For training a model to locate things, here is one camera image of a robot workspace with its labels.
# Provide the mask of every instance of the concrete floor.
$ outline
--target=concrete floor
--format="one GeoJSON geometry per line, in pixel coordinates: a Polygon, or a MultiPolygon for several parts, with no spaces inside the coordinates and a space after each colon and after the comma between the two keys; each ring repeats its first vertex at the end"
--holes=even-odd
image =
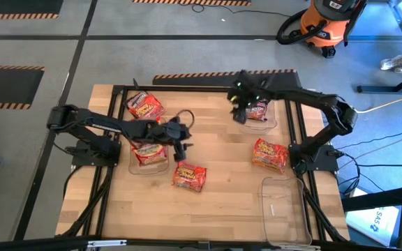
{"type": "MultiPolygon", "coordinates": [[[[90,0],[65,1],[57,20],[0,20],[0,34],[79,34],[90,0]]],[[[253,0],[249,9],[293,14],[307,7],[302,0],[253,0]]],[[[369,6],[354,36],[401,35],[396,21],[385,14],[385,6],[369,6]],[[371,25],[382,17],[382,25],[371,25]]],[[[166,4],[131,3],[128,0],[99,0],[89,34],[234,34],[274,35],[284,17],[257,13],[232,15],[222,8],[193,13],[190,7],[166,4]]],[[[34,167],[45,138],[45,122],[61,94],[76,41],[0,41],[0,64],[45,66],[46,71],[31,109],[0,110],[0,241],[8,240],[28,193],[34,167]]],[[[402,41],[352,41],[339,45],[334,59],[324,59],[303,45],[282,46],[274,41],[252,40],[116,40],[87,41],[70,90],[68,103],[87,106],[95,84],[151,84],[154,75],[232,71],[240,69],[296,68],[302,85],[325,93],[338,93],[363,110],[401,98],[398,95],[355,93],[358,84],[396,85],[402,75],[379,70],[382,59],[402,54],[402,41]]],[[[337,137],[343,146],[402,132],[402,104],[361,114],[355,131],[337,137]]],[[[348,148],[359,155],[387,142],[348,148]]],[[[56,140],[60,146],[75,142],[67,136],[56,140]]],[[[362,158],[361,164],[402,163],[402,143],[362,158]]],[[[70,157],[52,151],[26,238],[54,235],[61,208],[63,183],[69,174],[70,157]]],[[[402,167],[366,167],[362,173],[385,190],[402,187],[402,167]]],[[[339,180],[355,175],[348,166],[339,180]]],[[[362,188],[377,191],[362,177],[362,188]]]]}

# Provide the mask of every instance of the plastic tray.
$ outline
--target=plastic tray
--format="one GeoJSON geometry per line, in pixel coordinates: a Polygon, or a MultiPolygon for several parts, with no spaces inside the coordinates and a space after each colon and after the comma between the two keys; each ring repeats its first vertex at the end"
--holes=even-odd
{"type": "Polygon", "coordinates": [[[272,128],[275,128],[277,126],[277,121],[274,101],[269,102],[265,117],[267,119],[266,121],[247,119],[244,125],[239,126],[240,131],[250,134],[265,135],[272,128]]]}
{"type": "Polygon", "coordinates": [[[310,245],[306,227],[303,183],[298,178],[265,178],[262,182],[261,209],[268,242],[273,246],[310,245]]]}
{"type": "Polygon", "coordinates": [[[128,170],[132,174],[140,174],[140,175],[157,175],[157,174],[165,174],[168,170],[169,160],[168,160],[168,146],[164,146],[167,149],[167,160],[158,162],[151,165],[139,165],[139,160],[136,158],[135,153],[132,151],[130,146],[130,165],[128,166],[128,170]]]}

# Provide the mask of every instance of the wooden tabletop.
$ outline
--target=wooden tabletop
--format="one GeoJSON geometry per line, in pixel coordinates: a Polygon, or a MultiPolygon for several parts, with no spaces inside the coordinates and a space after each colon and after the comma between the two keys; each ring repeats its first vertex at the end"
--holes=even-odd
{"type": "MultiPolygon", "coordinates": [[[[89,109],[107,114],[112,85],[95,85],[89,109]]],[[[166,172],[153,176],[134,175],[129,170],[128,142],[122,138],[122,152],[114,176],[103,226],[106,238],[141,238],[162,240],[265,241],[259,191],[267,177],[294,178],[287,168],[284,174],[251,164],[255,141],[261,137],[272,143],[288,145],[290,136],[285,103],[274,102],[277,126],[266,135],[244,134],[232,120],[231,106],[225,93],[151,92],[166,109],[169,119],[181,109],[195,114],[193,135],[188,143],[187,162],[207,168],[202,192],[196,193],[172,186],[176,163],[170,160],[166,172]]],[[[308,135],[323,128],[320,111],[303,107],[308,135]]],[[[126,112],[124,119],[131,119],[126,112]]],[[[182,116],[183,122],[189,117],[182,116]]],[[[87,205],[94,167],[83,167],[69,181],[63,202],[57,234],[65,232],[87,205]]],[[[336,179],[328,172],[315,172],[320,205],[330,222],[349,238],[336,179]]],[[[98,210],[94,213],[94,233],[98,210]]],[[[318,239],[315,218],[310,210],[313,238],[318,239]]]]}

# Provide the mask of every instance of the orange shop vacuum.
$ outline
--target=orange shop vacuum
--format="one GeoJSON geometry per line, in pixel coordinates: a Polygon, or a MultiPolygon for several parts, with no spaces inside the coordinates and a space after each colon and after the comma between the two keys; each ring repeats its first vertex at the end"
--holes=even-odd
{"type": "Polygon", "coordinates": [[[367,0],[311,0],[311,5],[288,18],[277,32],[277,41],[282,45],[291,45],[306,41],[309,47],[322,49],[322,55],[332,58],[334,46],[344,40],[348,44],[348,35],[367,5],[367,0]],[[289,36],[283,32],[300,19],[300,30],[289,36]]]}

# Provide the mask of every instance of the snack bag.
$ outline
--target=snack bag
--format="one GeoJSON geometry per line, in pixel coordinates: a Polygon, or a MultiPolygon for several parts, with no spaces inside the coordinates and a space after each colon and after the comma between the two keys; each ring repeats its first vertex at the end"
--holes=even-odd
{"type": "Polygon", "coordinates": [[[125,101],[125,106],[135,118],[157,117],[164,113],[164,107],[153,96],[141,91],[125,101]]]}
{"type": "Polygon", "coordinates": [[[288,150],[279,144],[258,139],[254,146],[252,162],[261,167],[270,167],[285,172],[288,150]]]}
{"type": "Polygon", "coordinates": [[[202,186],[206,181],[206,173],[207,169],[204,167],[178,162],[173,175],[173,184],[181,188],[189,188],[196,192],[201,192],[202,186]]]}
{"type": "Polygon", "coordinates": [[[269,101],[261,100],[255,103],[252,107],[246,108],[246,115],[248,119],[255,119],[258,121],[266,121],[266,111],[268,110],[269,101]]]}
{"type": "Polygon", "coordinates": [[[167,149],[160,144],[146,144],[140,149],[133,149],[139,166],[145,166],[167,160],[167,149]]]}

